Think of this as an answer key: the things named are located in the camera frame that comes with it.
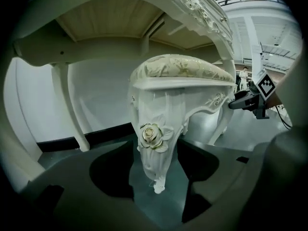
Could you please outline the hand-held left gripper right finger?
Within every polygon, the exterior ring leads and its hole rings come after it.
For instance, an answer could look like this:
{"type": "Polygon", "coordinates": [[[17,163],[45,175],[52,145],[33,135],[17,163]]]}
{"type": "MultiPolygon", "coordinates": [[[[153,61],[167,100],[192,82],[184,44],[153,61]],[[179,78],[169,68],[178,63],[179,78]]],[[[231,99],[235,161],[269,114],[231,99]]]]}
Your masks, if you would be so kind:
{"type": "Polygon", "coordinates": [[[267,145],[263,142],[252,151],[242,151],[179,139],[178,161],[188,178],[182,222],[193,220],[213,206],[267,145]]]}

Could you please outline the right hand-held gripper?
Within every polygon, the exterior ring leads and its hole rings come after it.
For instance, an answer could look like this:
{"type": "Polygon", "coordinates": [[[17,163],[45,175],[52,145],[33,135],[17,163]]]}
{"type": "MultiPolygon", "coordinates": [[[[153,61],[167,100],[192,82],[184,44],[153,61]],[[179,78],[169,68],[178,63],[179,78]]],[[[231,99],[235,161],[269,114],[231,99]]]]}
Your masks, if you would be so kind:
{"type": "Polygon", "coordinates": [[[247,89],[236,92],[234,101],[230,102],[228,107],[232,110],[248,110],[256,119],[269,119],[266,114],[266,104],[275,90],[274,81],[267,71],[262,70],[257,76],[257,82],[250,80],[247,89]]]}

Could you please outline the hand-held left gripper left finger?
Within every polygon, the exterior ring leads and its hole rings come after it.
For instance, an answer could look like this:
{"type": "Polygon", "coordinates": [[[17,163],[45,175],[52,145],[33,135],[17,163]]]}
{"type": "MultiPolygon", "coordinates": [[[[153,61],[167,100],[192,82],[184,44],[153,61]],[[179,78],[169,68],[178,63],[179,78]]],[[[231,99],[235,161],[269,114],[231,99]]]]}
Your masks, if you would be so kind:
{"type": "Polygon", "coordinates": [[[154,231],[137,207],[129,174],[133,141],[69,156],[21,192],[54,231],[154,231]]]}

